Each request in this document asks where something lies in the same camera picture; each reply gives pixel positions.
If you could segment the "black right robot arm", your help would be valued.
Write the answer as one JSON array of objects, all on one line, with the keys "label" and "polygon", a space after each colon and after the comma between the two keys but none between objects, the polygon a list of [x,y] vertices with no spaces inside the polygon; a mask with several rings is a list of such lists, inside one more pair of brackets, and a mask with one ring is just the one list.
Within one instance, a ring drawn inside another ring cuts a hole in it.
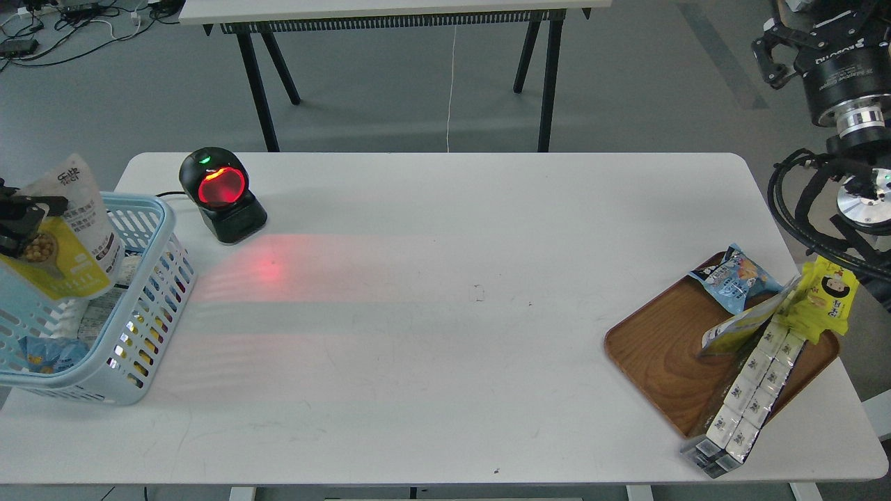
[{"label": "black right robot arm", "polygon": [[826,151],[776,163],[768,208],[810,254],[852,271],[889,307],[890,63],[888,1],[771,1],[751,49],[764,82],[800,77]]}]

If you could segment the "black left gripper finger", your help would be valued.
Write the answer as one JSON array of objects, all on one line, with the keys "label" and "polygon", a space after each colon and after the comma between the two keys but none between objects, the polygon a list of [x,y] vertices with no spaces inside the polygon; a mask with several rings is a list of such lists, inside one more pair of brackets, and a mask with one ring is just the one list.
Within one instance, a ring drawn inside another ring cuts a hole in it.
[{"label": "black left gripper finger", "polygon": [[62,216],[69,206],[63,196],[2,196],[1,253],[18,259],[35,240],[48,216]]}]

